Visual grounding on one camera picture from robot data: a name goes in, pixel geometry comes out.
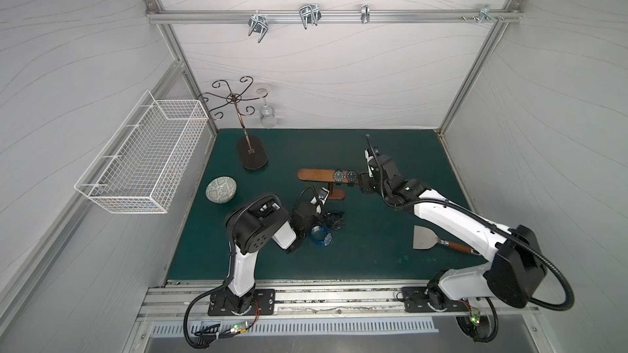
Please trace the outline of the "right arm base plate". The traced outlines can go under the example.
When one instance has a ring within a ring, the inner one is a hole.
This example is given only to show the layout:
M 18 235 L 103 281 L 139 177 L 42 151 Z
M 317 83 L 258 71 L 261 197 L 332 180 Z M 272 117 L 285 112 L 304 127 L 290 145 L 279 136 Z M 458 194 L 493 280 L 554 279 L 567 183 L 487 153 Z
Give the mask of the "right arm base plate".
M 460 301 L 453 301 L 438 289 L 414 286 L 403 287 L 396 299 L 408 313 L 466 313 L 468 307 Z

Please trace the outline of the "blue translucent watch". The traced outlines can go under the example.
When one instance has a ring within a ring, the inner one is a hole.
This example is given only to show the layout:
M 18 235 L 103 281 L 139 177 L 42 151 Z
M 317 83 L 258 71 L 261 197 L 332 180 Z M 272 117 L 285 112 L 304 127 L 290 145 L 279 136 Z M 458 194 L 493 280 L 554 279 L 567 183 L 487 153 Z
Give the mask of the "blue translucent watch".
M 310 239 L 314 244 L 326 247 L 332 241 L 332 234 L 326 227 L 316 225 L 312 227 L 312 230 L 310 231 Z

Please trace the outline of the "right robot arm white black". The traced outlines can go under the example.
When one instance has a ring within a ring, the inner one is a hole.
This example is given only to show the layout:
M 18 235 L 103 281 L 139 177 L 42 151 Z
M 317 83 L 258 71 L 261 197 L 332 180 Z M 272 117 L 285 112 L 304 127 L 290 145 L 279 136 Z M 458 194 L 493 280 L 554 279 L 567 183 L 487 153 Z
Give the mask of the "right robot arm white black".
M 533 231 L 487 220 L 417 179 L 404 179 L 394 161 L 376 148 L 367 148 L 364 155 L 367 170 L 359 180 L 365 193 L 376 193 L 391 209 L 448 231 L 462 241 L 451 248 L 485 261 L 439 271 L 423 294 L 434 310 L 444 311 L 448 302 L 471 297 L 495 297 L 514 308 L 540 304 L 533 295 L 550 267 Z

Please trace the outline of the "slim black analog watch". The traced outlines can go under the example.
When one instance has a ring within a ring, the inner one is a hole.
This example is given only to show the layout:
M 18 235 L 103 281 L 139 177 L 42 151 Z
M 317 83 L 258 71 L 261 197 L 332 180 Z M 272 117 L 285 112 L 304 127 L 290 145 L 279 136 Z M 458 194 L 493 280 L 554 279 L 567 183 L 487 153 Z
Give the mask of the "slim black analog watch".
M 358 181 L 358 173 L 354 170 L 348 170 L 346 171 L 345 179 L 349 186 L 353 186 Z
M 342 184 L 345 182 L 345 171 L 343 170 L 335 170 L 333 174 L 334 182 L 337 184 Z

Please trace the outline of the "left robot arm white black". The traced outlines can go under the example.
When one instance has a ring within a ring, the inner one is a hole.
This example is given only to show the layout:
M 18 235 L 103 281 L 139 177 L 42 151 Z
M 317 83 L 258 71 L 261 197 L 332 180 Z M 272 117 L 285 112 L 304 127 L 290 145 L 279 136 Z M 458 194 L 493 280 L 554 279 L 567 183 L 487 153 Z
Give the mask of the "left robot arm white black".
M 276 194 L 263 194 L 226 218 L 230 246 L 227 292 L 236 299 L 250 295 L 255 286 L 258 252 L 270 241 L 286 253 L 295 251 L 310 235 L 323 214 L 331 192 L 325 187 L 313 191 L 310 200 L 295 209 L 283 206 Z

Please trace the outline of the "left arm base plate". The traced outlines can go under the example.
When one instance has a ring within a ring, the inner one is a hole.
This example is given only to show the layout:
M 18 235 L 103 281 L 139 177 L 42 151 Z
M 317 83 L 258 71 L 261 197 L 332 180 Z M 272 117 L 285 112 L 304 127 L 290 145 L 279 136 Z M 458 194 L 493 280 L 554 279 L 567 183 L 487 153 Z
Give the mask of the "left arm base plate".
M 209 296 L 209 316 L 272 315 L 275 309 L 275 289 L 251 289 L 239 297 L 229 288 Z

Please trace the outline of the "wooden T-shaped watch stand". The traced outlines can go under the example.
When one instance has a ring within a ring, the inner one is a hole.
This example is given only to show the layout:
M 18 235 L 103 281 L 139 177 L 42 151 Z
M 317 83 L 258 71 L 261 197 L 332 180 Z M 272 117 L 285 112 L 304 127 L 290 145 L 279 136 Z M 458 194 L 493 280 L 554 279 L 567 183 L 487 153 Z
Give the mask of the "wooden T-shaped watch stand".
M 339 189 L 335 189 L 335 186 L 347 185 L 346 179 L 342 184 L 337 184 L 334 182 L 333 174 L 335 170 L 329 169 L 308 169 L 303 168 L 297 172 L 297 177 L 301 181 L 311 181 L 311 182 L 320 182 L 326 184 L 326 189 L 330 192 L 329 199 L 330 200 L 344 200 L 345 192 Z

